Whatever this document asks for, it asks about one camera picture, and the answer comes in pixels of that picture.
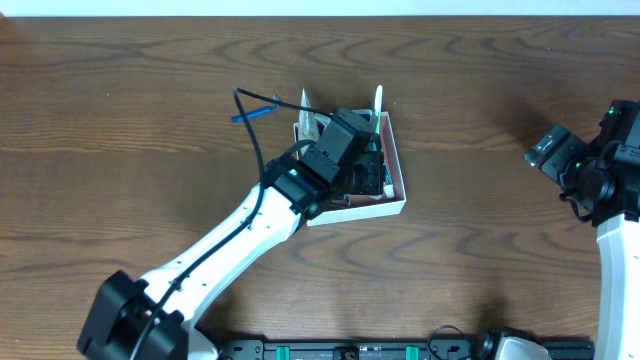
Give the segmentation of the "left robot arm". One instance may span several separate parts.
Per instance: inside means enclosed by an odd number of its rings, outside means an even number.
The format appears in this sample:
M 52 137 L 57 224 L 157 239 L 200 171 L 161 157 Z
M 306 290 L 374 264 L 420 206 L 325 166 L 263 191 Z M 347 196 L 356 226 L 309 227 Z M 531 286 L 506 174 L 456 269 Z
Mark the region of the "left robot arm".
M 222 291 L 334 199 L 382 191 L 382 151 L 301 145 L 302 158 L 290 148 L 267 163 L 240 206 L 184 253 L 138 280 L 123 271 L 106 279 L 78 351 L 88 359 L 218 358 L 196 324 Z

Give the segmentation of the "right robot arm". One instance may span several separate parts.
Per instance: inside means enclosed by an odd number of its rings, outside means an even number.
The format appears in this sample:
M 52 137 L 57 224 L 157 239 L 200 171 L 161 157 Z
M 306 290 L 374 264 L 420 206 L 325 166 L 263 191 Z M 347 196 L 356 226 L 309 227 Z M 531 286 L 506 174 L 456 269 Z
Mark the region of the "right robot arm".
M 581 222 L 596 229 L 601 295 L 596 359 L 639 357 L 639 160 L 627 143 L 603 129 L 586 143 L 556 125 L 525 155 L 561 188 Z

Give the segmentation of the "green and red toothpaste tube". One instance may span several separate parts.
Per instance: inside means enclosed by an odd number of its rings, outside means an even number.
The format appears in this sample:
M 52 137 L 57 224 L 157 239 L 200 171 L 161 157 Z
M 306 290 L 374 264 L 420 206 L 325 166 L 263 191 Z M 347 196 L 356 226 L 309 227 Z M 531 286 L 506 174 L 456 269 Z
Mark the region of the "green and red toothpaste tube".
M 395 197 L 395 190 L 394 190 L 392 176 L 387 165 L 383 166 L 383 170 L 384 170 L 384 176 L 385 176 L 384 182 L 383 182 L 384 196 L 388 199 L 392 199 Z

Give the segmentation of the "white Pantene tube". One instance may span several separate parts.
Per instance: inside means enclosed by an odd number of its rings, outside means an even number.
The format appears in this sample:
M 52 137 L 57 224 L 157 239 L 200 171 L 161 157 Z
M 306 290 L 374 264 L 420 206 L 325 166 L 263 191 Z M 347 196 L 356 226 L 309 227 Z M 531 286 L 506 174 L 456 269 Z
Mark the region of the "white Pantene tube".
M 318 141 L 320 138 L 320 127 L 316 119 L 316 114 L 311 112 L 312 108 L 306 90 L 302 90 L 300 107 L 298 116 L 298 139 Z

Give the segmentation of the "green and white toothbrush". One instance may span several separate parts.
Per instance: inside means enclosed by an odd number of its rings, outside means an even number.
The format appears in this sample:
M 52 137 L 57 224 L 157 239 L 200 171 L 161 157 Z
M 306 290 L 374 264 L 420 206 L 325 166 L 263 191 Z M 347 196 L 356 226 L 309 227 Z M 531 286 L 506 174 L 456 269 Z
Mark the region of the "green and white toothbrush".
M 377 138 L 373 141 L 371 145 L 371 149 L 377 151 L 379 149 L 379 133 L 380 133 L 380 117 L 382 110 L 382 100 L 383 100 L 383 86 L 378 85 L 374 95 L 374 104 L 373 104 L 373 115 L 371 117 L 372 125 L 374 126 L 374 131 Z

